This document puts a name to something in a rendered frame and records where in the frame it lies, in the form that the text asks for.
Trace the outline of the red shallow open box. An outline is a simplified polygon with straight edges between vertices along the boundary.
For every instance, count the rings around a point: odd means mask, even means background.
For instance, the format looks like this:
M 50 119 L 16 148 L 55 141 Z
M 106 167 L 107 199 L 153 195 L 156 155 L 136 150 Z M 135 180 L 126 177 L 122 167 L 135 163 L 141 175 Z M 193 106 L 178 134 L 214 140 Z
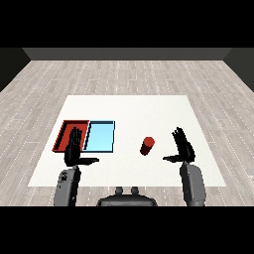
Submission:
M 63 153 L 69 142 L 69 134 L 73 128 L 81 131 L 80 151 L 83 151 L 83 143 L 88 129 L 88 120 L 65 120 L 60 129 L 59 135 L 53 146 L 53 152 Z

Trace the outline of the light blue shallow open box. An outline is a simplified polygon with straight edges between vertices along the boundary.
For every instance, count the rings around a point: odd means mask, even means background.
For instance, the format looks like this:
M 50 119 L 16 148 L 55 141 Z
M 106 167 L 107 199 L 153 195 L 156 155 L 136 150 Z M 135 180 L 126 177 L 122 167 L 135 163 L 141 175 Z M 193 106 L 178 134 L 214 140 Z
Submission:
M 92 120 L 89 122 L 82 151 L 84 153 L 112 153 L 115 122 L 113 120 Z

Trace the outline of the dark grey robot body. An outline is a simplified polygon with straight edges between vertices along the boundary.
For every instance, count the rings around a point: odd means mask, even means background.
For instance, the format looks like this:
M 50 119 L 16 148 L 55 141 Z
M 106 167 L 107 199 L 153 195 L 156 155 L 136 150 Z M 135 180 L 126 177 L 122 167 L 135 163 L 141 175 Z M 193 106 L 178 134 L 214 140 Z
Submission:
M 114 195 L 101 198 L 97 206 L 157 206 L 153 198 L 139 194 L 137 187 L 131 188 L 130 194 L 124 194 L 122 187 L 117 187 Z

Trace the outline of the red can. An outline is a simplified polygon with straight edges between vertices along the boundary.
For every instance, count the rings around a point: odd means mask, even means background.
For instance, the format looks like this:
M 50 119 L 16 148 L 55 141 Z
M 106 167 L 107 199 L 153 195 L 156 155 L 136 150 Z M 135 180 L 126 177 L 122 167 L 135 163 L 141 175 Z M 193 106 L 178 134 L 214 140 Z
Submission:
M 151 149 L 153 148 L 155 144 L 155 140 L 152 137 L 146 137 L 143 140 L 141 149 L 140 149 L 140 153 L 143 156 L 147 156 L 149 154 L 149 152 L 151 151 Z

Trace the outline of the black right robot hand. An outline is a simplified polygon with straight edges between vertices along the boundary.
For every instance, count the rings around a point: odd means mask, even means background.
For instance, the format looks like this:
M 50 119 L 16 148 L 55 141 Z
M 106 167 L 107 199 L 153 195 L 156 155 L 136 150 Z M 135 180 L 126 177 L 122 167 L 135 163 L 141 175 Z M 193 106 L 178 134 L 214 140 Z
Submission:
M 173 133 L 172 133 L 175 143 L 178 148 L 178 154 L 173 156 L 167 156 L 164 157 L 164 160 L 170 161 L 172 163 L 176 162 L 186 162 L 191 163 L 195 159 L 195 153 L 194 149 L 191 145 L 191 143 L 188 141 L 186 134 L 184 130 L 180 127 L 178 127 Z

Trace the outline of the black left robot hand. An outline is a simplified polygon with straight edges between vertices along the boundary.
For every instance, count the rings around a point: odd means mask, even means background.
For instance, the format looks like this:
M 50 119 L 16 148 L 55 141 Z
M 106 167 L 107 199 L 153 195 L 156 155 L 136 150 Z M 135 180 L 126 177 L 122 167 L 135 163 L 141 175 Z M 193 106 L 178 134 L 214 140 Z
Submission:
M 69 133 L 68 144 L 64 150 L 64 162 L 68 167 L 85 165 L 89 166 L 99 161 L 98 158 L 82 158 L 80 156 L 80 141 L 82 131 L 73 127 Z

